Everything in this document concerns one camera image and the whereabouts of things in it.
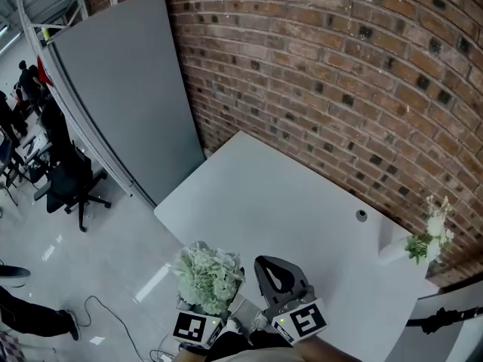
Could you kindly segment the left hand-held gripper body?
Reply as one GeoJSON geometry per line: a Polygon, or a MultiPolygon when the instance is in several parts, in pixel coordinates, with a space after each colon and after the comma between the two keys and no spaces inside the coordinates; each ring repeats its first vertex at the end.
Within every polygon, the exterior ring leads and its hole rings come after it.
{"type": "Polygon", "coordinates": [[[225,326],[223,316],[208,314],[201,306],[180,300],[172,335],[183,345],[209,350],[225,326]]]}

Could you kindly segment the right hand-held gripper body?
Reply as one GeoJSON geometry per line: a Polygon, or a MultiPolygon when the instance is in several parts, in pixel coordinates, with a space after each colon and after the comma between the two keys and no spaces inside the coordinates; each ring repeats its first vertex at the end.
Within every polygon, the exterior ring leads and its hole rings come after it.
{"type": "Polygon", "coordinates": [[[276,332],[294,345],[317,335],[328,326],[324,309],[322,299],[316,297],[314,287],[309,285],[270,305],[263,315],[276,332]]]}

